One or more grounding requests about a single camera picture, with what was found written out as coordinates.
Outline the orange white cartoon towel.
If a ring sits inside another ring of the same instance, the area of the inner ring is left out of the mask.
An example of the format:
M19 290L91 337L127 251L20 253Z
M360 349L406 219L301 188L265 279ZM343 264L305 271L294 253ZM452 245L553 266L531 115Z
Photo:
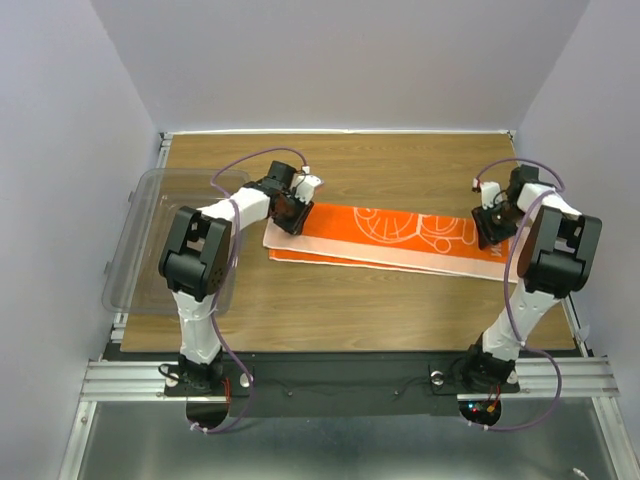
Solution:
M317 204L303 233L269 222L263 246L276 261L501 281L512 242L479 248L470 218Z

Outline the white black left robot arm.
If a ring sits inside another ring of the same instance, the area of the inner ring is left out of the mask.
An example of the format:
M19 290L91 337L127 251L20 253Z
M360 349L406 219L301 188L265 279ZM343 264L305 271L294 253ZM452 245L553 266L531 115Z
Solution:
M269 219L290 235L302 233L323 181L309 166L274 161L265 177L249 181L209 206L180 208L173 219L158 270L176 303L181 332L178 367L163 376L199 393L222 382L224 343L214 325L221 290L237 265L243 231Z

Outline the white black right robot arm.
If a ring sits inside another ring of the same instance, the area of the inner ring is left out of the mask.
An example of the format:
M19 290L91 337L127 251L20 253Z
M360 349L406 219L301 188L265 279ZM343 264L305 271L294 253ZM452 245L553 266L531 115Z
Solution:
M565 184L540 178L544 165L520 159L506 187L475 177L481 197L472 211L478 246L486 250L510 244L504 268L515 274L505 285L505 306L460 366L463 384L472 390L496 389L515 379L515 363L542 317L586 284L602 230L599 218L581 213L563 198Z

